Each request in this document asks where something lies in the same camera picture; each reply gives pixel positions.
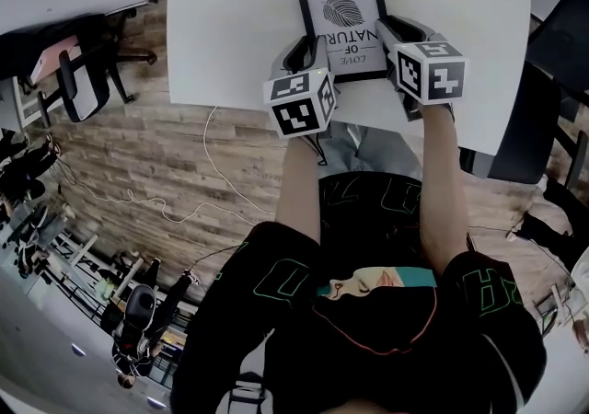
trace fingerprint leaf illustration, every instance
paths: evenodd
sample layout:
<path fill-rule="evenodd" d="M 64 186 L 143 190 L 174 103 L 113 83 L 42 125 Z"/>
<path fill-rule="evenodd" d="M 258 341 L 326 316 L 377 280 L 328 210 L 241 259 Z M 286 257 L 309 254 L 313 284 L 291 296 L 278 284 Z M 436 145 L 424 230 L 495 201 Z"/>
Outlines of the fingerprint leaf illustration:
<path fill-rule="evenodd" d="M 353 0 L 328 0 L 323 16 L 338 27 L 355 27 L 364 23 L 362 12 Z"/>

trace shoe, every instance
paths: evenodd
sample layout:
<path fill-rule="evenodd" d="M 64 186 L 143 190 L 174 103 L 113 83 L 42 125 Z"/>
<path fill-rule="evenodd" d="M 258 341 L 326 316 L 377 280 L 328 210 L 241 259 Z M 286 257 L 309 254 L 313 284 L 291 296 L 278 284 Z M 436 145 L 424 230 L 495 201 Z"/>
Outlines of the shoe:
<path fill-rule="evenodd" d="M 200 285 L 201 284 L 201 280 L 196 275 L 196 273 L 194 273 L 191 269 L 184 269 L 183 275 L 186 275 L 188 277 L 191 277 L 192 284 L 195 284 L 195 285 Z"/>
<path fill-rule="evenodd" d="M 544 174 L 536 186 L 542 190 L 542 193 L 546 193 L 546 187 L 549 185 L 549 176 Z"/>
<path fill-rule="evenodd" d="M 512 227 L 512 230 L 507 233 L 507 236 L 505 237 L 507 239 L 507 242 L 514 242 L 519 236 L 517 235 L 517 233 L 519 231 L 522 230 L 522 226 L 524 225 L 524 220 L 525 220 L 525 213 L 522 216 L 522 219 L 520 219 L 517 224 Z"/>

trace cable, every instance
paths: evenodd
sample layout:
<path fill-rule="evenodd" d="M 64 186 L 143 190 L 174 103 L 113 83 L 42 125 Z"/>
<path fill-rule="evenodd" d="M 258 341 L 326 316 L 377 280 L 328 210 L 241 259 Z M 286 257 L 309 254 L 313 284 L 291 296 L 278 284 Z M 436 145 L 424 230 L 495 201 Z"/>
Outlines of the cable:
<path fill-rule="evenodd" d="M 231 190 L 233 190 L 239 197 L 241 197 L 245 201 L 247 201 L 256 210 L 258 210 L 261 213 L 265 213 L 265 214 L 275 214 L 274 212 L 268 212 L 266 210 L 262 210 L 256 203 L 254 203 L 252 200 L 250 200 L 248 197 L 246 197 L 243 193 L 240 193 L 239 191 L 237 191 L 237 189 L 234 187 L 233 183 L 231 183 L 231 181 L 229 180 L 229 178 L 227 178 L 223 173 L 221 173 L 221 171 L 219 171 L 219 169 L 215 165 L 213 159 L 211 158 L 211 155 L 209 154 L 209 150 L 208 150 L 208 148 L 206 146 L 206 132 L 207 132 L 207 130 L 209 128 L 209 123 L 211 122 L 211 118 L 213 117 L 213 114 L 216 112 L 217 108 L 218 107 L 214 107 L 213 110 L 211 111 L 211 113 L 209 114 L 209 116 L 208 116 L 208 118 L 206 120 L 206 123 L 204 125 L 204 132 L 202 134 L 202 145 L 204 146 L 204 152 L 206 153 L 206 156 L 208 157 L 209 161 L 211 162 L 211 165 L 213 166 L 214 171 L 217 174 L 219 174 L 219 176 L 221 176 L 225 182 L 227 182 L 227 184 L 229 185 L 229 187 L 231 187 Z M 216 204 L 210 203 L 208 201 L 203 201 L 188 216 L 185 216 L 181 220 L 175 220 L 175 219 L 170 218 L 170 217 L 168 217 L 166 215 L 165 209 L 166 209 L 166 206 L 167 206 L 167 202 L 166 202 L 166 200 L 164 200 L 163 198 L 160 198 L 160 197 L 149 198 L 149 199 L 146 199 L 146 200 L 137 200 L 135 198 L 134 194 L 133 194 L 133 190 L 127 189 L 127 194 L 129 195 L 129 200 L 114 200 L 112 198 L 102 198 L 102 197 L 99 197 L 86 183 L 78 180 L 75 177 L 75 174 L 74 174 L 74 171 L 72 170 L 72 168 L 67 163 L 65 163 L 62 159 L 58 159 L 56 161 L 56 163 L 59 163 L 58 166 L 61 169 L 62 173 L 64 174 L 65 179 L 67 180 L 67 182 L 70 185 L 75 185 L 75 184 L 81 185 L 86 190 L 88 190 L 96 200 L 110 201 L 110 202 L 113 202 L 113 203 L 128 203 L 128 204 L 131 204 L 131 203 L 140 204 L 140 203 L 149 203 L 151 201 L 157 201 L 157 202 L 160 202 L 162 204 L 162 209 L 161 209 L 162 216 L 164 216 L 165 219 L 167 219 L 168 221 L 170 221 L 171 223 L 174 223 L 174 224 L 184 223 L 186 220 L 188 220 L 192 216 L 194 216 L 194 214 L 196 214 L 201 209 L 202 206 L 209 205 L 209 206 L 212 206 L 213 208 L 215 208 L 217 210 L 220 210 L 222 212 L 233 214 L 235 217 L 239 218 L 242 221 L 245 221 L 248 224 L 256 225 L 255 223 L 252 223 L 249 219 L 244 218 L 240 214 L 237 214 L 235 212 L 232 212 L 230 210 L 227 210 L 225 208 L 222 208 L 220 206 L 217 206 Z M 64 170 L 63 166 L 66 166 L 69 169 L 69 174 L 70 174 L 71 177 L 68 177 L 68 175 L 65 173 L 65 170 Z"/>
<path fill-rule="evenodd" d="M 469 226 L 469 228 L 475 228 L 475 229 L 488 229 L 489 231 L 502 231 L 504 233 L 509 233 L 511 232 L 511 229 L 501 229 L 498 227 L 485 227 L 485 226 Z M 571 275 L 571 273 L 565 268 L 563 267 L 560 262 L 556 259 L 554 259 L 546 250 L 544 250 L 541 246 L 539 246 L 535 241 L 531 240 L 531 239 L 524 239 L 527 242 L 531 242 L 532 244 L 534 244 L 534 246 L 536 246 L 537 248 L 539 248 L 542 252 L 544 252 L 544 254 L 546 255 L 546 257 L 548 257 L 550 260 L 552 260 L 552 263 L 546 267 L 542 273 L 544 273 L 546 270 L 548 270 L 550 268 L 550 266 L 555 263 L 557 264 L 562 271 L 564 271 L 567 275 Z"/>
<path fill-rule="evenodd" d="M 197 260 L 196 260 L 196 261 L 195 261 L 195 262 L 192 264 L 191 270 L 194 268 L 194 266 L 195 266 L 197 263 L 199 263 L 199 262 L 202 262 L 203 260 L 205 260 L 205 259 L 208 259 L 208 258 L 209 258 L 209 257 L 211 257 L 211 256 L 214 256 L 214 255 L 216 255 L 216 254 L 220 254 L 221 252 L 225 252 L 226 250 L 231 250 L 232 248 L 237 248 L 237 247 L 239 247 L 239 246 L 231 246 L 231 247 L 227 247 L 227 248 L 222 248 L 221 250 L 217 250 L 217 251 L 215 251 L 215 252 L 211 252 L 210 254 L 208 254 L 208 255 L 206 255 L 206 256 L 204 256 L 204 257 L 201 257 L 200 259 L 197 259 Z"/>
<path fill-rule="evenodd" d="M 328 164 L 328 159 L 325 157 L 325 152 L 323 151 L 323 148 L 319 142 L 319 133 L 316 134 L 315 140 L 311 135 L 300 136 L 300 138 L 306 145 L 311 147 L 311 149 L 313 149 L 317 155 L 321 157 L 321 160 L 318 162 L 318 166 L 326 166 Z"/>
<path fill-rule="evenodd" d="M 225 182 L 227 182 L 227 184 L 229 185 L 229 187 L 231 187 L 231 189 L 237 194 L 239 195 L 241 198 L 243 198 L 245 201 L 247 201 L 251 206 L 253 206 L 256 210 L 258 210 L 259 212 L 262 213 L 266 213 L 266 214 L 275 214 L 275 212 L 267 212 L 266 210 L 262 210 L 256 203 L 254 203 L 252 200 L 250 200 L 247 196 L 243 195 L 242 193 L 239 193 L 237 191 L 237 189 L 233 186 L 233 183 L 231 183 L 231 181 L 229 180 L 229 178 L 227 178 L 225 175 L 223 175 L 221 172 L 219 172 L 219 169 L 217 168 L 217 166 L 214 164 L 211 155 L 209 154 L 209 150 L 206 147 L 206 131 L 209 128 L 209 122 L 211 122 L 211 118 L 213 116 L 213 114 L 217 111 L 219 107 L 214 107 L 213 111 L 211 111 L 211 113 L 209 114 L 209 118 L 207 118 L 206 123 L 204 125 L 204 133 L 202 134 L 202 145 L 204 146 L 204 152 L 206 153 L 206 156 L 209 158 L 209 160 L 211 161 L 211 164 L 213 165 L 214 171 L 219 174 L 222 178 L 225 179 Z"/>
<path fill-rule="evenodd" d="M 61 159 L 59 161 L 62 164 L 64 164 L 65 166 L 68 166 Z M 164 216 L 165 219 L 167 219 L 168 221 L 170 221 L 171 223 L 174 223 L 174 224 L 182 224 L 182 223 L 184 223 L 187 219 L 190 219 L 192 216 L 194 216 L 201 209 L 201 207 L 206 204 L 206 205 L 212 206 L 213 208 L 216 208 L 217 210 L 220 210 L 222 212 L 233 214 L 235 217 L 239 218 L 242 221 L 245 221 L 248 224 L 256 225 L 255 223 L 252 223 L 249 219 L 244 218 L 243 216 L 241 216 L 241 215 L 239 215 L 239 214 L 237 214 L 235 212 L 232 212 L 230 210 L 226 210 L 225 208 L 221 208 L 220 206 L 217 206 L 216 204 L 209 203 L 208 201 L 203 201 L 201 204 L 199 204 L 194 209 L 194 211 L 192 213 L 190 213 L 189 215 L 185 216 L 184 218 L 182 218 L 180 220 L 176 220 L 176 219 L 170 218 L 169 216 L 166 215 L 165 209 L 167 207 L 167 202 L 163 198 L 154 197 L 154 198 L 148 198 L 146 200 L 137 200 L 135 198 L 135 195 L 133 194 L 133 190 L 131 190 L 131 189 L 127 189 L 127 194 L 129 195 L 129 200 L 114 200 L 112 198 L 102 198 L 102 197 L 99 197 L 86 183 L 84 183 L 84 182 L 78 180 L 77 178 L 75 178 L 75 176 L 73 174 L 72 174 L 72 179 L 73 179 L 73 181 L 74 181 L 75 184 L 81 185 L 82 187 L 84 187 L 86 190 L 88 190 L 92 194 L 92 196 L 95 199 L 100 200 L 100 201 L 110 201 L 112 203 L 127 203 L 127 204 L 131 204 L 131 203 L 140 204 L 140 203 L 149 203 L 149 202 L 152 202 L 152 201 L 158 201 L 158 202 L 160 202 L 162 204 L 162 210 L 161 210 L 162 216 Z"/>

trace pink notebook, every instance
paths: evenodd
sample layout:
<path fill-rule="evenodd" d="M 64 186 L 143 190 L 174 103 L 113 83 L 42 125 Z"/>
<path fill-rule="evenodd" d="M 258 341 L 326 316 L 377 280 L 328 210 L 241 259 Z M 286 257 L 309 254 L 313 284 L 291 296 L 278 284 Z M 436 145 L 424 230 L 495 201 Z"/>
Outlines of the pink notebook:
<path fill-rule="evenodd" d="M 30 80 L 33 84 L 37 84 L 41 79 L 47 77 L 49 74 L 53 74 L 59 69 L 59 54 L 62 51 L 67 51 L 70 55 L 70 59 L 74 59 L 80 55 L 80 50 L 75 49 L 77 46 L 77 37 L 70 36 L 65 40 L 61 40 L 53 46 L 50 46 L 40 54 L 37 65 L 33 69 L 30 75 Z"/>

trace floor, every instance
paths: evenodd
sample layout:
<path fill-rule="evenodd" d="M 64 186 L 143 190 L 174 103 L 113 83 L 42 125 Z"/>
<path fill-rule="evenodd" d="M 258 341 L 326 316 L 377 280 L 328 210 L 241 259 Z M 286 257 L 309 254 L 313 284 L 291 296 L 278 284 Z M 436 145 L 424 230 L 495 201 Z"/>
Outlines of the floor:
<path fill-rule="evenodd" d="M 204 201 L 252 222 L 268 219 L 268 215 L 239 198 L 208 161 L 202 135 L 211 109 L 169 103 L 166 6 L 167 0 L 160 0 L 157 5 L 142 7 L 127 24 L 124 45 L 129 49 L 151 49 L 159 58 L 153 66 L 128 64 L 122 68 L 125 86 L 135 94 L 133 104 L 123 105 L 115 92 L 109 105 L 84 123 L 73 124 L 62 112 L 57 114 L 52 133 L 64 150 L 63 160 L 96 196 L 128 201 L 128 189 L 132 189 L 137 200 L 161 197 L 171 220 L 182 220 Z M 575 135 L 579 125 L 589 125 L 584 109 L 575 125 L 563 123 Z M 419 155 L 422 140 L 407 140 Z M 207 145 L 219 170 L 240 192 L 261 208 L 274 209 L 285 144 L 277 139 L 265 114 L 219 109 L 207 131 Z M 551 174 L 562 178 L 568 165 L 565 153 L 555 144 L 549 164 Z M 162 201 L 103 201 L 83 186 L 70 185 L 59 169 L 53 174 L 62 185 L 60 198 L 77 213 L 78 219 L 73 222 L 76 232 L 86 236 L 98 233 L 100 245 L 108 249 L 105 252 L 119 248 L 142 252 L 147 260 L 160 257 L 163 262 L 159 284 L 163 287 L 173 283 L 181 270 L 197 259 L 239 244 L 251 228 L 238 217 L 210 205 L 203 205 L 182 224 L 172 223 L 162 216 Z M 470 232 L 477 248 L 511 264 L 527 305 L 540 301 L 552 283 L 564 281 L 565 273 L 535 244 L 520 240 L 508 243 L 505 232 L 529 209 L 564 231 L 568 227 L 564 213 L 543 201 L 534 186 L 481 180 L 466 174 L 465 183 Z M 579 188 L 581 196 L 589 193 L 586 174 Z M 55 182 L 52 190 L 56 192 Z M 229 256 L 230 252 L 221 252 L 195 266 L 204 287 Z M 196 301 L 202 296 L 202 288 L 192 288 L 189 293 L 189 298 Z"/>

